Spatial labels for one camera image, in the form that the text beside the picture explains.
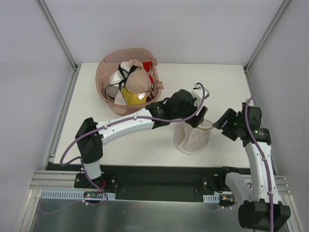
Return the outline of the white mesh laundry bag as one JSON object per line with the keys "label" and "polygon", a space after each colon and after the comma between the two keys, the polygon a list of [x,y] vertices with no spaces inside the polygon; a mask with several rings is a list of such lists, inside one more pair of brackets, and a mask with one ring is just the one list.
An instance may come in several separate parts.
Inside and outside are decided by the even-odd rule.
{"label": "white mesh laundry bag", "polygon": [[185,122],[177,127],[173,139],[179,150],[187,155],[197,155],[209,142],[213,123],[204,119],[196,128]]}

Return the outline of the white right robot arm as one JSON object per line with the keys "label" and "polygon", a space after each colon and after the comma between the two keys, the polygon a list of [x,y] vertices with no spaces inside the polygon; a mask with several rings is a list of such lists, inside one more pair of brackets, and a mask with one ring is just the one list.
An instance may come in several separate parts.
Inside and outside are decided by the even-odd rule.
{"label": "white right robot arm", "polygon": [[252,183],[248,186],[237,168],[223,167],[217,185],[221,190],[231,190],[233,193],[239,204],[238,220],[242,228],[277,232],[291,216],[291,210],[282,203],[275,183],[270,132],[261,127],[261,118],[259,107],[243,102],[241,111],[229,108],[213,124],[232,141],[242,141],[249,160]]}

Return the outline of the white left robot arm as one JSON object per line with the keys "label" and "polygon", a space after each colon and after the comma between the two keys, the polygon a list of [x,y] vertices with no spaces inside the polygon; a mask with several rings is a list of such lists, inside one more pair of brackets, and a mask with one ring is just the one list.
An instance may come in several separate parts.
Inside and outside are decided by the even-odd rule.
{"label": "white left robot arm", "polygon": [[209,92],[194,87],[191,92],[181,89],[171,97],[147,105],[132,114],[106,122],[93,118],[83,121],[75,135],[84,169],[85,182],[91,188],[104,189],[99,160],[104,145],[123,136],[185,122],[195,128],[202,123],[207,107],[203,106]]}

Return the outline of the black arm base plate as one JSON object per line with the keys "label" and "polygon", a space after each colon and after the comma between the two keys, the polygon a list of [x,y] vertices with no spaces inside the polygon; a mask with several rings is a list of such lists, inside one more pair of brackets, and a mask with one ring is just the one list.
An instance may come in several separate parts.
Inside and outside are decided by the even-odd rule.
{"label": "black arm base plate", "polygon": [[215,192],[229,191],[224,183],[228,171],[248,175],[248,168],[235,167],[154,167],[102,165],[102,174],[89,182],[84,173],[74,180],[77,189],[93,189],[93,184],[118,200],[202,202]]}

